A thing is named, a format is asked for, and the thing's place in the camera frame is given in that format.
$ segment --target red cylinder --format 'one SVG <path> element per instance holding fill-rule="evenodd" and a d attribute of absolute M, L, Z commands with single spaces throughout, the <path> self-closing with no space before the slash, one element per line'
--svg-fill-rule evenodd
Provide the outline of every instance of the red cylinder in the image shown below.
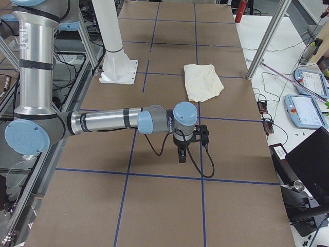
<path fill-rule="evenodd" d="M 239 9 L 237 10 L 236 17 L 235 17 L 235 23 L 240 23 L 242 15 L 246 10 L 246 7 L 247 7 L 247 1 L 246 0 L 240 1 Z"/>

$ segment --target white table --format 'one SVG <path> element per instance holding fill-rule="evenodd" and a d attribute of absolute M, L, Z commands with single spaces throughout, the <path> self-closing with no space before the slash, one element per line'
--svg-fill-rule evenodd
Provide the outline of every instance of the white table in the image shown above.
<path fill-rule="evenodd" d="M 241 46 L 243 48 L 248 49 L 258 49 L 258 46 L 262 40 L 262 37 L 267 29 L 270 20 L 271 17 L 269 16 L 244 15 L 242 17 L 241 22 L 236 25 L 240 37 Z M 292 22 L 288 17 L 284 17 L 267 50 L 285 49 L 287 47 L 294 46 L 300 42 L 302 42 L 302 39 L 297 33 Z M 264 56 L 264 63 L 279 71 L 280 73 L 290 74 L 293 72 L 293 68 L 304 49 L 305 44 L 301 43 L 293 48 L 289 48 L 284 51 L 267 51 Z M 256 50 L 244 49 L 244 56 L 246 59 L 252 60 L 255 53 Z M 308 66 L 305 69 L 316 72 L 320 71 L 317 65 Z M 258 93 L 259 89 L 261 94 L 266 96 L 267 100 L 277 100 L 277 97 L 268 94 L 264 91 L 264 86 L 262 84 L 261 77 L 262 72 L 269 72 L 273 74 L 273 72 L 268 70 L 267 68 L 259 66 L 255 76 L 252 79 L 252 86 L 255 88 L 254 92 Z M 296 128 L 291 122 L 288 113 L 286 112 L 284 96 L 287 94 L 298 95 L 299 93 L 296 88 L 290 82 L 287 82 L 285 86 L 286 80 L 279 76 L 273 76 L 269 74 L 263 75 L 265 81 L 265 88 L 268 92 L 271 92 L 276 95 L 280 95 L 283 92 L 281 100 L 278 103 L 275 124 L 283 128 L 287 132 L 288 141 L 284 145 L 284 148 L 287 152 L 290 152 L 294 147 L 296 147 L 299 143 L 301 143 L 308 136 L 310 136 L 315 130 Z M 274 101 L 268 102 L 267 108 L 272 117 L 275 116 L 276 105 L 277 103 Z M 318 105 L 320 106 L 320 109 L 323 112 L 328 111 L 323 103 L 318 101 Z M 329 117 L 326 116 L 325 119 L 327 122 L 329 122 Z M 276 126 L 274 126 L 274 132 L 274 134 L 269 136 L 268 144 L 272 145 L 276 143 L 284 143 L 286 140 L 285 133 Z M 307 236 L 305 238 L 301 237 L 293 226 L 291 227 L 291 230 L 294 235 L 296 246 L 301 247 L 303 242 L 308 240 Z M 315 242 L 313 243 L 313 247 L 317 246 L 317 244 L 329 244 L 329 227 L 324 227 L 320 230 Z"/>

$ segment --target device screen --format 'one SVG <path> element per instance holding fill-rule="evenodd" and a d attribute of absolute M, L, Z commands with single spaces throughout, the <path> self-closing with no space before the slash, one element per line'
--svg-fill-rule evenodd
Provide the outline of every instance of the device screen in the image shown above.
<path fill-rule="evenodd" d="M 319 95 L 325 95 L 322 83 L 322 77 L 320 74 L 310 73 L 302 71 L 303 85 L 304 87 L 312 90 Z"/>
<path fill-rule="evenodd" d="M 322 126 L 322 119 L 311 98 L 291 97 L 294 101 L 300 122 L 304 125 Z"/>

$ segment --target beige towel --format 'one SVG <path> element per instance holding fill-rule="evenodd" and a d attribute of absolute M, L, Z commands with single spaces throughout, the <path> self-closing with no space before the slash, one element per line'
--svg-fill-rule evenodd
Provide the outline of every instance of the beige towel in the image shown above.
<path fill-rule="evenodd" d="M 221 80 L 210 65 L 184 65 L 185 88 L 190 101 L 204 102 L 218 96 L 224 89 Z"/>

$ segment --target white pillar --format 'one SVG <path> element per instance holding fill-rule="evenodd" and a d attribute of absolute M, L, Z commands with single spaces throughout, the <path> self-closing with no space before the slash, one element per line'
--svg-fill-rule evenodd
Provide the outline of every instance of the white pillar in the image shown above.
<path fill-rule="evenodd" d="M 124 53 L 114 0 L 93 0 L 93 6 L 106 49 L 99 81 L 134 84 L 138 61 Z"/>

